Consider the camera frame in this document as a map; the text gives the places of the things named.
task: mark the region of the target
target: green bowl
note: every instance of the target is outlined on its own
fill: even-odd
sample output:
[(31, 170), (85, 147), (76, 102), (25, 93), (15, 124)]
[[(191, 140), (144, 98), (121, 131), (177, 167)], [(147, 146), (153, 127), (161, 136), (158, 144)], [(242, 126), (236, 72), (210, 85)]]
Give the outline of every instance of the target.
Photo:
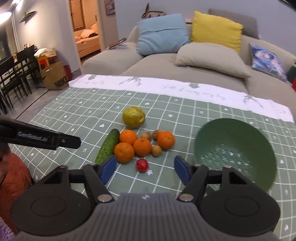
[(276, 157), (268, 140), (240, 120), (222, 118), (205, 124), (195, 139), (194, 157), (212, 170), (231, 165), (264, 191), (276, 177)]

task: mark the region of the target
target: wall shelf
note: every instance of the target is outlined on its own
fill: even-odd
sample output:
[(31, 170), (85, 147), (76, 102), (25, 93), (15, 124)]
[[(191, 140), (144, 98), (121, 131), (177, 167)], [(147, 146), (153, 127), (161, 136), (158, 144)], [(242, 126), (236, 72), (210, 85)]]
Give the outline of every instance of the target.
[(36, 13), (36, 11), (33, 12), (29, 12), (25, 15), (25, 17), (20, 21), (20, 23), (23, 23), (25, 21), (27, 21), (30, 17), (32, 17), (34, 14)]

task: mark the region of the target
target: ceiling lamp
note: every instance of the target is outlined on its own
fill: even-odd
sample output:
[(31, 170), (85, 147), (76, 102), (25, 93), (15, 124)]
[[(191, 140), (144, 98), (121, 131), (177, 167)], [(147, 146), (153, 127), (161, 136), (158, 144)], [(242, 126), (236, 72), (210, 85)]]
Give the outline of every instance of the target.
[(2, 12), (0, 13), (0, 24), (4, 23), (7, 19), (11, 17), (11, 12)]

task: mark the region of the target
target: cucumber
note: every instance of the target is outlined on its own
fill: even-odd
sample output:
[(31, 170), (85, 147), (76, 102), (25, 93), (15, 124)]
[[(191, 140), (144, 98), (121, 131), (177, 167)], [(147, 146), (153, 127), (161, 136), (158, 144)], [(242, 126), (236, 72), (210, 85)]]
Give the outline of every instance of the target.
[(112, 129), (104, 140), (104, 143), (96, 157), (96, 164), (101, 164), (106, 158), (114, 154), (114, 148), (119, 143), (119, 130)]

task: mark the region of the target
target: picture frame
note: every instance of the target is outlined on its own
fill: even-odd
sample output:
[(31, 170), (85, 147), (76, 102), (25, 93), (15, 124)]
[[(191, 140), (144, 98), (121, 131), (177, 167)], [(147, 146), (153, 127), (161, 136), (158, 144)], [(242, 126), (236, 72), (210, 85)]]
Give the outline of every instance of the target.
[(105, 9), (107, 15), (115, 14), (114, 0), (105, 0)]

